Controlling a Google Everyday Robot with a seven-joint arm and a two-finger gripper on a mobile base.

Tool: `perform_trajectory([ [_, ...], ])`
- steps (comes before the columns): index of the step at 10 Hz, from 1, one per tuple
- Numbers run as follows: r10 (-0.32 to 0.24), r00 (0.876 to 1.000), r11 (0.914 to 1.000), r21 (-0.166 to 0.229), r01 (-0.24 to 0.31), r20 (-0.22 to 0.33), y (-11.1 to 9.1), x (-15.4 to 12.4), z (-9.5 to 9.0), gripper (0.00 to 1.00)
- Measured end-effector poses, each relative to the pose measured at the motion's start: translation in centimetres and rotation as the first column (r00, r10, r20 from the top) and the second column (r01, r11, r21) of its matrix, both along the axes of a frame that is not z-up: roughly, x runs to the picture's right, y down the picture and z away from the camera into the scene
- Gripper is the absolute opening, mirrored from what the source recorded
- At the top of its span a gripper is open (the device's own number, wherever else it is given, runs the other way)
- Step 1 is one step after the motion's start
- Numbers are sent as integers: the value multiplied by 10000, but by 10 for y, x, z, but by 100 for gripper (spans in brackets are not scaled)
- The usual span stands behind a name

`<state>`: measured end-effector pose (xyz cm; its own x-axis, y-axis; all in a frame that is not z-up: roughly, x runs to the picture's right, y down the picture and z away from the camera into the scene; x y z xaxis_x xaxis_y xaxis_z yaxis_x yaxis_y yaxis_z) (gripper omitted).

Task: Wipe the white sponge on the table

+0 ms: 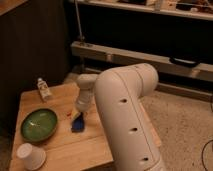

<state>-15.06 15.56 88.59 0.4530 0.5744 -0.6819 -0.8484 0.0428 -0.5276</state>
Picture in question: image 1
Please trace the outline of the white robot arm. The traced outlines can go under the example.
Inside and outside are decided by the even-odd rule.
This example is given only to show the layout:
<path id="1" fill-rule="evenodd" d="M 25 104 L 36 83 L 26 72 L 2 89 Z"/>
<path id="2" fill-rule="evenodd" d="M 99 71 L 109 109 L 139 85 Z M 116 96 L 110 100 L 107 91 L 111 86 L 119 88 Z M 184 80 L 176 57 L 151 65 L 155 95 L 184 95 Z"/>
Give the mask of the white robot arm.
<path id="1" fill-rule="evenodd" d="M 76 108 L 85 112 L 96 104 L 117 171 L 166 171 L 140 104 L 157 84 L 158 73 L 147 63 L 77 78 Z"/>

